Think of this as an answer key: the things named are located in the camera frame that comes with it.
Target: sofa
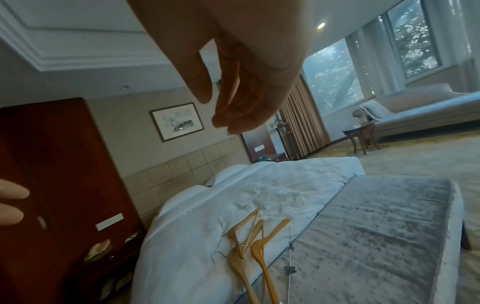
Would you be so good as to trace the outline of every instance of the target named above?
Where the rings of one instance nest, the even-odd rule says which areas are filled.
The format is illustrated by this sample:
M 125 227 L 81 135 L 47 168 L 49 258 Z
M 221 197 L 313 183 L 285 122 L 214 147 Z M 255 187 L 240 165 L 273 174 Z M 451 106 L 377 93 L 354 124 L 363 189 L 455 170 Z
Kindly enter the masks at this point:
M 375 118 L 365 109 L 384 107 Z M 480 120 L 480 92 L 453 92 L 449 84 L 421 86 L 362 103 L 352 115 L 361 122 L 376 119 L 375 138 Z

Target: white duvet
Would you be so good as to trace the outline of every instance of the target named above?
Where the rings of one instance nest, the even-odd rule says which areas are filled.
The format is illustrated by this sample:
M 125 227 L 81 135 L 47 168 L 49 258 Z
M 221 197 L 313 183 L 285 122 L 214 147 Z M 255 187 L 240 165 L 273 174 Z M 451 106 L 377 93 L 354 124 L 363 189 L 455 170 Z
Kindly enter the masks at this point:
M 211 260 L 213 252 L 226 255 L 233 247 L 222 235 L 260 208 L 265 235 L 289 218 L 294 239 L 359 175 L 365 172 L 354 157 L 261 162 L 187 200 L 153 221 L 136 265 L 131 304 L 234 303 L 245 289 L 225 258 L 215 254 Z M 267 264 L 288 241 L 286 227 L 265 247 Z M 250 282 L 262 272 L 250 255 L 245 271 Z

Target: ceiling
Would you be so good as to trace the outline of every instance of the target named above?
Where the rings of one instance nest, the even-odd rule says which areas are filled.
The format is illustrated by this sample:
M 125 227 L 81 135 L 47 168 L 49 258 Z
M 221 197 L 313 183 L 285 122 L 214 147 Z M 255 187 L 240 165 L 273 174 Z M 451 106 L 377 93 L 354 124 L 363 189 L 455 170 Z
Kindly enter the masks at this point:
M 309 54 L 399 1 L 310 0 Z M 326 26 L 317 30 L 322 22 Z M 0 0 L 0 38 L 0 106 L 184 86 L 125 0 Z M 201 55 L 217 80 L 214 43 Z

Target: gray velvet bench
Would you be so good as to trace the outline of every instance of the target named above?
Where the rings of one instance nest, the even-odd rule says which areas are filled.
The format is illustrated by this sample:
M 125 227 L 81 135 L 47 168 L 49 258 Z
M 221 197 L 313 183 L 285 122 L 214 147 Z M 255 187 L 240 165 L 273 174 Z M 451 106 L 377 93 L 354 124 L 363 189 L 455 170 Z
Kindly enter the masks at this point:
M 451 180 L 355 177 L 293 242 L 289 302 L 453 304 L 463 215 Z M 288 263 L 286 250 L 269 267 L 284 304 Z M 253 284 L 259 298 L 261 284 Z

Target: hand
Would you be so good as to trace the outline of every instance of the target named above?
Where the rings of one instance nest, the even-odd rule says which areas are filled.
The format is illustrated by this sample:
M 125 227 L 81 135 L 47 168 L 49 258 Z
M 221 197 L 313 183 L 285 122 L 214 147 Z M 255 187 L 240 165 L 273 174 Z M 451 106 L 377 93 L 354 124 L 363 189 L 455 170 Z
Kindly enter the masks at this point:
M 309 41 L 306 0 L 128 0 L 146 31 L 201 103 L 212 81 L 200 49 L 214 39 L 221 68 L 215 127 L 255 129 L 280 108 Z
M 24 187 L 0 179 L 1 199 L 22 199 L 26 198 L 29 194 L 30 192 Z M 23 219 L 23 217 L 23 212 L 17 208 L 0 203 L 0 226 L 17 224 Z

